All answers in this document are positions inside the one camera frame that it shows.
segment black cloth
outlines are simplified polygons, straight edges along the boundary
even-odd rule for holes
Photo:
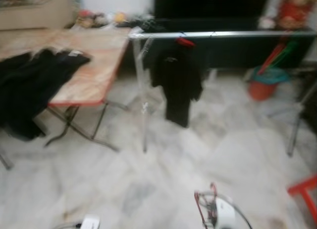
[[[25,53],[0,62],[0,126],[22,140],[44,134],[33,119],[78,68],[90,61],[83,55],[54,54],[49,49],[31,56]]]
[[[175,44],[163,51],[151,69],[152,86],[162,86],[167,100],[166,119],[182,127],[189,125],[191,100],[202,93],[200,71],[191,58],[191,48]]]

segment electric cord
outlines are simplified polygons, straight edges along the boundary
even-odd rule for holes
[[[211,196],[217,196],[219,198],[221,198],[223,201],[225,201],[226,203],[228,203],[231,207],[234,208],[234,210],[243,218],[243,220],[248,224],[249,229],[253,229],[253,227],[251,226],[251,224],[249,223],[248,219],[246,218],[246,216],[242,213],[242,211],[233,203],[230,202],[230,199],[228,199],[228,197],[226,197],[225,195],[222,194],[218,194],[218,193],[214,193],[214,192],[207,192],[207,193],[203,193],[203,194],[209,194]],[[202,202],[199,202],[202,206],[206,207],[206,204],[203,204]]]
[[[54,227],[53,229],[67,229],[67,228],[76,228],[76,229],[80,229],[82,222],[78,222],[78,223],[64,223],[61,225],[58,225],[56,227]]]

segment metal rack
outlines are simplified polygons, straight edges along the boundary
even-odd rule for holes
[[[297,37],[316,36],[314,30],[303,30],[294,32]],[[140,88],[142,102],[142,143],[143,151],[147,152],[147,121],[148,121],[148,102],[145,93],[145,73],[143,58],[149,52],[154,39],[175,39],[175,38],[229,38],[229,37],[280,37],[291,36],[289,31],[214,31],[214,32],[176,32],[176,33],[143,33],[141,29],[132,30],[129,39],[132,40],[134,61],[137,70],[137,80]],[[146,40],[142,47],[141,40]]]

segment decorative item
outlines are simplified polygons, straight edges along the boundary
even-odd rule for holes
[[[278,25],[282,29],[296,30],[305,27],[309,13],[317,0],[283,0]]]

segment marble floor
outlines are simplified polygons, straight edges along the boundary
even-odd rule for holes
[[[291,106],[295,88],[281,85],[273,98],[256,103],[241,74],[219,74],[204,86],[188,129],[166,121],[160,89],[148,89],[147,154],[141,148],[138,85],[128,71],[120,73],[108,99],[130,111],[110,106],[98,134],[120,147],[119,153],[73,131],[43,148],[63,126],[48,112],[40,115],[49,126],[46,138],[25,143],[0,133],[15,164],[11,171],[0,165],[0,228],[51,229],[96,214],[101,229],[199,229],[194,191],[207,190],[211,182],[254,229],[315,228],[302,201],[286,188],[317,171],[316,138],[302,125],[289,158],[294,111],[268,117]],[[100,110],[82,108],[76,122],[92,130]],[[237,218],[237,229],[246,228]]]

